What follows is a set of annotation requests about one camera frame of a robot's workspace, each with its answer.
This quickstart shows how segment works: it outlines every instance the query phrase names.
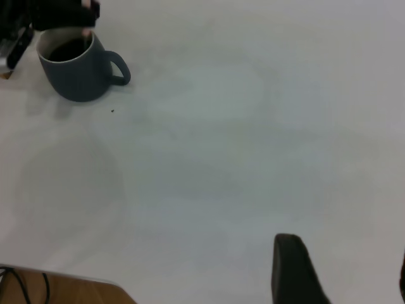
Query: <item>hand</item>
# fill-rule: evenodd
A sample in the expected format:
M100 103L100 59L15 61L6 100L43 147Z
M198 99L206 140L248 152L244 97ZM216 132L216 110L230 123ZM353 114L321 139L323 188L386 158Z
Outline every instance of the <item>hand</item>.
M100 15L100 4L90 0L82 6L81 0L36 0L30 5L32 26L36 30L58 27L94 27Z

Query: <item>wooden surface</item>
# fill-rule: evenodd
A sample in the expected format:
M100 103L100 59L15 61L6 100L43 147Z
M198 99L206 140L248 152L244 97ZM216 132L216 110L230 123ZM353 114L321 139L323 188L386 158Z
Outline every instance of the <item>wooden surface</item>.
M16 270L27 288L31 304L44 304L46 285L40 272ZM120 287L48 274L49 304L136 304ZM26 304L20 285L8 274L0 285L0 304Z

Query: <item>white table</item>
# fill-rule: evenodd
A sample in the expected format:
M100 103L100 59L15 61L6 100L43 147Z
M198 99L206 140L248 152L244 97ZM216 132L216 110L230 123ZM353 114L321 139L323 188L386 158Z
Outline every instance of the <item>white table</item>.
M105 1L96 32L129 86L67 102L34 47L0 82L0 262L265 304L294 232L334 304L402 303L404 1Z

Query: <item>cable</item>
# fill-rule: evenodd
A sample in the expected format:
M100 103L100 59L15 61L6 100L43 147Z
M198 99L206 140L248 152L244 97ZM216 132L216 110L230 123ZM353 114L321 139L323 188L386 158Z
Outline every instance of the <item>cable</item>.
M13 276L15 276L15 278L17 279L21 290L23 292L24 298L25 298L25 302L27 302L27 304L31 304L30 298L28 296L28 292L26 287L23 284L23 281L21 280L20 276L14 271L14 268L11 267L0 267L0 270L4 270L1 274L0 277L2 277L3 275L7 274L7 273L11 273L13 274ZM44 277L44 281L45 281L45 285L46 285L46 299L45 299L45 304L49 303L49 295L51 294L50 292L50 288L49 288L49 281L48 281L48 277L45 273L42 273L42 276Z
M48 276L46 273L42 273L42 276L44 277L45 285L46 285L46 299L45 299L45 304L49 303L49 295L51 294L51 291L49 289L49 281L48 281Z

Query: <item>dark liquid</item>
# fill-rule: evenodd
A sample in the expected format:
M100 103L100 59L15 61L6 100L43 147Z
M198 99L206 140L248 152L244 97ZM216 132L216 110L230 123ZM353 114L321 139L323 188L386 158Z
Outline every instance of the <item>dark liquid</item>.
M79 57L89 48L89 41L83 38L74 39L69 41L57 49L55 49L48 60L50 61L68 61Z

